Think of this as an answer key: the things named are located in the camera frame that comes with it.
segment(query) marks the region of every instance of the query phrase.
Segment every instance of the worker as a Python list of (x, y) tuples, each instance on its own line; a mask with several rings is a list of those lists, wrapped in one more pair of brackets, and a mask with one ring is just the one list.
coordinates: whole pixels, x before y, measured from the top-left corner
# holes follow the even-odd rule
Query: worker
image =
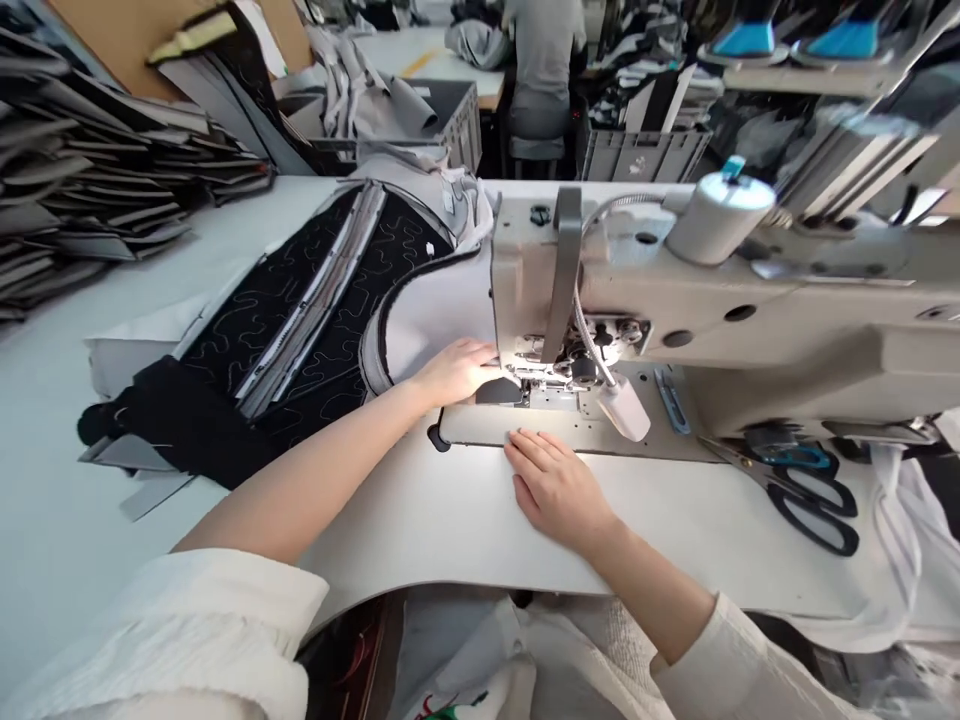
[[(0, 716), (303, 718), (307, 675), (293, 657), (329, 588), (298, 569), (297, 560), (425, 413), (464, 400), (501, 375), (489, 366), (495, 355), (493, 345), (459, 340), (412, 379), (260, 470), (169, 555), (147, 563), (86, 636), (15, 693)], [(622, 605), (585, 602), (612, 607), (616, 622), (611, 627), (618, 632), (604, 630), (594, 636), (605, 634), (606, 640), (588, 639), (588, 622), (581, 623), (581, 631), (547, 604), (526, 612), (505, 600), (508, 605), (498, 605), (491, 622), (502, 624), (504, 636), (516, 633), (521, 621), (533, 623), (527, 639), (517, 635), (502, 647), (496, 633), (474, 633), (459, 652), (450, 652), (456, 653), (457, 667), (446, 672), (447, 681), (465, 681), (448, 688), (464, 691), (454, 706), (441, 709), (434, 703), (431, 708), (425, 697), (397, 717), (523, 717), (523, 703), (531, 697), (534, 718), (659, 720), (671, 717), (671, 711), (677, 720), (867, 717), (770, 644), (729, 599), (708, 593), (621, 522), (590, 470), (560, 440), (520, 430), (510, 433), (504, 452), (512, 479), (505, 471), (490, 482), (512, 482), (533, 527), (579, 554), (616, 593)], [(427, 528), (429, 517), (410, 522)], [(497, 531), (493, 518), (490, 528)], [(601, 617), (609, 612), (601, 611)], [(429, 619), (439, 623), (441, 614)], [(636, 639), (625, 644), (620, 631)], [(491, 638), (494, 649), (508, 655), (501, 670), (494, 666), (485, 675), (481, 670), (491, 655), (471, 653), (470, 647), (489, 645)], [(531, 648), (525, 649), (525, 642)], [(644, 657), (651, 642), (659, 656), (649, 670), (646, 663), (636, 667), (633, 660)], [(619, 644), (598, 648), (595, 643)], [(532, 658), (530, 652), (539, 655)], [(607, 658), (601, 652), (612, 654)], [(568, 672), (549, 671), (567, 660)], [(547, 664), (550, 668), (541, 672), (538, 666)], [(643, 677), (631, 675), (637, 670)]]
[(582, 0), (506, 0), (503, 29), (514, 25), (517, 86), (510, 134), (563, 137), (570, 124), (570, 57), (587, 43)]

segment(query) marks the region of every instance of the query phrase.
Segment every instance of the scissors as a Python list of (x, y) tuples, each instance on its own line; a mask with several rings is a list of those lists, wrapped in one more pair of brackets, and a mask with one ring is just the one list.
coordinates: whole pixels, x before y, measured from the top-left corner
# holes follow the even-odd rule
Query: scissors
[[(839, 519), (856, 517), (857, 501), (849, 488), (836, 480), (840, 462), (835, 455), (801, 446), (761, 459), (729, 441), (699, 440), (722, 460), (747, 473), (767, 491), (777, 512), (824, 550), (840, 557), (850, 557), (857, 551), (860, 536)], [(790, 468), (799, 473), (791, 476)]]

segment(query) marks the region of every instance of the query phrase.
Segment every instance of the white table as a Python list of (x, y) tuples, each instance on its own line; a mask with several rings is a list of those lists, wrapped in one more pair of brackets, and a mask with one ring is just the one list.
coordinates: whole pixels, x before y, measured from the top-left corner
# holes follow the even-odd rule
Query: white table
[[(489, 184), (541, 197), (557, 188)], [(135, 524), (123, 517), (118, 506), (135, 482), (76, 462), (84, 449), (76, 421), (97, 399), (83, 338), (216, 288), (295, 232), (334, 185), (282, 177), (269, 195), (202, 211), (192, 219), (197, 239), (52, 303), (0, 343), (0, 699), (225, 494), (201, 479)], [(637, 186), (588, 183), (584, 195), (628, 188)], [(581, 560), (529, 527), (499, 449), (440, 454), (426, 438), (431, 422), (401, 440), (305, 556), (303, 566), (332, 587), (320, 619), (370, 594), (441, 580), (605, 592)], [(849, 616), (862, 605), (871, 573), (864, 523), (867, 551), (843, 561), (790, 529), (730, 467), (601, 456), (589, 463), (627, 522), (741, 605), (822, 616)], [(938, 607), (924, 620), (960, 628), (958, 612)]]
[(503, 95), (503, 73), (478, 70), (443, 44), (446, 28), (405, 28), (361, 36), (357, 45), (381, 72), (405, 78), (463, 80), (477, 84), (480, 109), (494, 112)]

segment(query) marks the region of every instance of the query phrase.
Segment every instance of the machine base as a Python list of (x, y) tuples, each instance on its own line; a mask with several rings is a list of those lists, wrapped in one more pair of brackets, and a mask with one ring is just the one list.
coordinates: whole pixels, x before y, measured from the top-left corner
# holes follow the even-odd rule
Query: machine base
[[(604, 415), (592, 393), (574, 398), (570, 393), (540, 393), (530, 407), (453, 405), (440, 417), (440, 437), (460, 445), (503, 445), (507, 433), (520, 427), (556, 435), (577, 452), (628, 457), (717, 462), (697, 436), (702, 425), (687, 392), (683, 369), (656, 363), (620, 362), (617, 372), (627, 377), (650, 416), (650, 432), (640, 442), (623, 437)], [(690, 434), (676, 433), (657, 388), (655, 370), (672, 374), (673, 384), (690, 425)]]

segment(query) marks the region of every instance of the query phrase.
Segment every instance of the black quilted fabric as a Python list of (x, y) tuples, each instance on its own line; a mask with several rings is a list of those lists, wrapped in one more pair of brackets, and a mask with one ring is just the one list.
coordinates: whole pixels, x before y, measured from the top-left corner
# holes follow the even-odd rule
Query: black quilted fabric
[(360, 407), (366, 388), (357, 354), (374, 309), (407, 273), (452, 252), (405, 200), (389, 194), (380, 224), (336, 317), (314, 345), (286, 397), (257, 419), (257, 427), (286, 450)]
[[(311, 218), (237, 286), (181, 363), (230, 397), (329, 251), (359, 190)], [(254, 420), (277, 453), (363, 404), (360, 338), (381, 298), (407, 273), (453, 250), (405, 200), (388, 193), (380, 222), (326, 331), (281, 400)]]
[(346, 193), (310, 218), (253, 268), (180, 362), (232, 396), (317, 274), (359, 192)]

